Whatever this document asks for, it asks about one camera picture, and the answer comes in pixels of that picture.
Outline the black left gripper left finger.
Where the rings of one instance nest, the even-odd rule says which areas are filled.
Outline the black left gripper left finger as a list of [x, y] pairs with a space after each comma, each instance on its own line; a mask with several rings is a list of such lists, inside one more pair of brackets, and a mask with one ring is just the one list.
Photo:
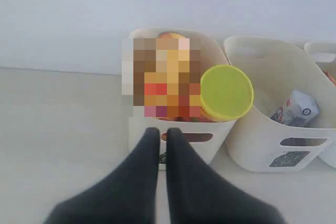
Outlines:
[[159, 150], [160, 131], [147, 128], [113, 172], [57, 204], [45, 223], [155, 223]]

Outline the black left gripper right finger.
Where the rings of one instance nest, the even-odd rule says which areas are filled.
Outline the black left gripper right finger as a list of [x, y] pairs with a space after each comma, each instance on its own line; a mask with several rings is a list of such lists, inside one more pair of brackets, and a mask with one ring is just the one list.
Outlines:
[[166, 156], [171, 223], [286, 223], [274, 206], [234, 186], [193, 148]]

